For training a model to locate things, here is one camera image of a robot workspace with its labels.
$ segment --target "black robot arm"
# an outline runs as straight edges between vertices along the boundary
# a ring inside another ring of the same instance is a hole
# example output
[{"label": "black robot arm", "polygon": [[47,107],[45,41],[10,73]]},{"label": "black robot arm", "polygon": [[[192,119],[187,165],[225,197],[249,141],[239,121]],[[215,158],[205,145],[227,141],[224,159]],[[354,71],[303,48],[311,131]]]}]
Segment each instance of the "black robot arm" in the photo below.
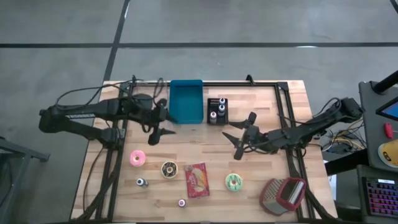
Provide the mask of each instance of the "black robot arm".
[{"label": "black robot arm", "polygon": [[326,128],[338,122],[352,123],[357,121],[362,117],[362,113],[363,109],[353,98],[343,98],[332,104],[325,112],[298,127],[276,129],[263,134],[254,125],[256,114],[252,112],[246,121],[229,123],[234,127],[245,129],[241,139],[228,133],[223,134],[236,148],[234,158],[240,160],[244,152],[259,150],[265,154],[273,154],[279,149],[305,147],[314,135],[326,133]]},{"label": "black robot arm", "polygon": [[40,110],[39,129],[45,133],[66,131],[78,134],[88,140],[97,139],[104,147],[112,148],[119,138],[124,137],[124,130],[94,128],[73,119],[101,118],[106,121],[128,119],[140,123],[146,133],[153,129],[148,144],[155,145],[159,143],[161,135],[174,134],[173,131],[159,128],[159,123],[162,121],[176,122],[165,108],[166,104],[167,100],[161,99],[152,109],[152,98],[140,94],[103,100],[92,105],[54,105],[46,110]]}]

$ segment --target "colorful keyboard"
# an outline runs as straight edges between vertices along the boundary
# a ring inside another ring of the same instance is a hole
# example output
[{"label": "colorful keyboard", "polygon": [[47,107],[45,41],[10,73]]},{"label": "colorful keyboard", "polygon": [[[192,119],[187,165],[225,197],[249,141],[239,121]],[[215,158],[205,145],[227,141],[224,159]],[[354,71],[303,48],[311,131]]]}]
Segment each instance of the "colorful keyboard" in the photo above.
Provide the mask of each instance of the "colorful keyboard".
[{"label": "colorful keyboard", "polygon": [[370,215],[398,218],[398,184],[392,180],[366,179]]}]

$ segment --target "pink frosted donut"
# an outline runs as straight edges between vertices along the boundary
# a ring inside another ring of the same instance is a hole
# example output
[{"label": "pink frosted donut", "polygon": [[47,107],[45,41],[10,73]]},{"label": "pink frosted donut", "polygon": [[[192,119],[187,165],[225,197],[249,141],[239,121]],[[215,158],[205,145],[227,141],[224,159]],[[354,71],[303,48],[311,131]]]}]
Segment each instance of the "pink frosted donut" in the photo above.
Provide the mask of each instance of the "pink frosted donut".
[{"label": "pink frosted donut", "polygon": [[130,163],[135,167],[140,167],[145,163],[145,153],[141,150],[135,150],[130,154]]}]

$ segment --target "wooden table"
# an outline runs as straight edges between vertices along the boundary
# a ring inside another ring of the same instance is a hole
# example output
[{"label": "wooden table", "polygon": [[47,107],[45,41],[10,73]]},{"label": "wooden table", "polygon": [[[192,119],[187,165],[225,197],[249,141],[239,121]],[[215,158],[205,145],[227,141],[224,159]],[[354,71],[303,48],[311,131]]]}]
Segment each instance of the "wooden table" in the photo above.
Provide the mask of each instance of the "wooden table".
[{"label": "wooden table", "polygon": [[[299,121],[312,117],[303,81],[288,81],[294,115]],[[256,125],[264,133],[280,128],[277,116],[275,92],[269,87],[204,87],[204,105],[207,98],[224,97],[229,100],[229,120],[242,121],[251,111],[257,113]],[[134,93],[152,95],[153,88],[139,86]],[[168,90],[163,90],[159,98],[168,98]],[[113,87],[103,89],[100,100],[117,97],[118,90]],[[284,111],[287,114],[284,95]],[[280,150],[274,155],[257,153],[245,154],[241,161],[233,159],[235,152],[232,144],[221,134],[226,131],[241,136],[243,131],[231,126],[209,126],[205,119],[202,124],[173,125],[162,124],[165,128],[177,132],[162,136],[156,146],[147,144],[148,134],[141,131],[139,124],[129,122],[124,146],[123,161],[118,184],[118,196],[114,210],[114,222],[275,222],[295,221],[294,212],[280,217],[265,213],[259,205],[259,194],[264,184],[271,178],[283,179],[289,176],[285,152]],[[94,126],[105,128],[102,119],[95,119]],[[73,206],[72,218],[82,214],[82,195],[88,171],[101,144],[92,141],[88,145],[85,163]],[[130,153],[142,150],[147,155],[142,167],[133,167],[129,163]],[[103,175],[105,151],[99,157],[88,184],[86,206],[98,193]],[[174,179],[165,179],[160,167],[165,161],[175,161],[180,171]],[[304,158],[308,181],[312,192],[326,210],[336,217],[328,177],[319,147],[307,147]],[[186,164],[206,163],[210,196],[187,200],[186,208],[179,208],[177,202],[187,199],[187,186],[183,166]],[[225,177],[237,173],[244,179],[240,192],[230,192],[224,185]],[[149,181],[149,188],[136,185],[138,178]],[[103,216],[108,211],[109,192],[105,198]],[[307,217],[305,202],[303,210]]]}]

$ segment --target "blue plastic bin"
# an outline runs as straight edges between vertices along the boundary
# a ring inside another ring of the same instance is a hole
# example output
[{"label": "blue plastic bin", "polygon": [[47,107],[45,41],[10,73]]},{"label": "blue plastic bin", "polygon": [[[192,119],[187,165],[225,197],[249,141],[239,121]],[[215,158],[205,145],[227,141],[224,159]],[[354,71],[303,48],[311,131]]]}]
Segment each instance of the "blue plastic bin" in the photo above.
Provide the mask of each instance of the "blue plastic bin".
[{"label": "blue plastic bin", "polygon": [[172,80],[170,82],[170,115],[178,124],[199,124],[203,121],[203,82]]}]

